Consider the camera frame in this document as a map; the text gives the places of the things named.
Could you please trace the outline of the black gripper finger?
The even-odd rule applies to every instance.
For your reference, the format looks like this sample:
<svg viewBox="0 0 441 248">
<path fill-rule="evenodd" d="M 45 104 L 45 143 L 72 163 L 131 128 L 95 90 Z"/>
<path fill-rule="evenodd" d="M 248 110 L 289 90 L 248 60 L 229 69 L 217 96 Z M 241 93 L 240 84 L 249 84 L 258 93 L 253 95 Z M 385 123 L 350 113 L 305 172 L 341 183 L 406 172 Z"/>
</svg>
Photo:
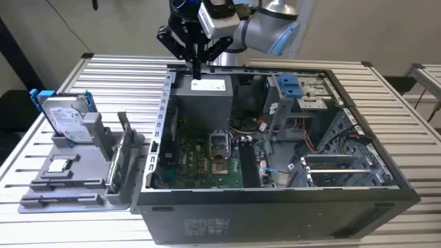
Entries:
<svg viewBox="0 0 441 248">
<path fill-rule="evenodd" d="M 201 64 L 215 61 L 220 54 L 226 50 L 233 42 L 232 37 L 221 37 L 217 42 L 209 46 L 212 40 L 204 37 L 197 43 L 196 50 L 196 79 L 201 79 Z"/>
<path fill-rule="evenodd" d="M 164 25 L 159 28 L 156 38 L 172 55 L 179 59 L 189 63 L 192 68 L 193 79 L 197 79 L 197 56 L 193 43 L 189 41 L 189 30 L 179 28 L 179 31 L 184 34 L 184 44 L 181 39 L 176 39 L 177 33 L 172 30 L 169 25 Z"/>
</svg>

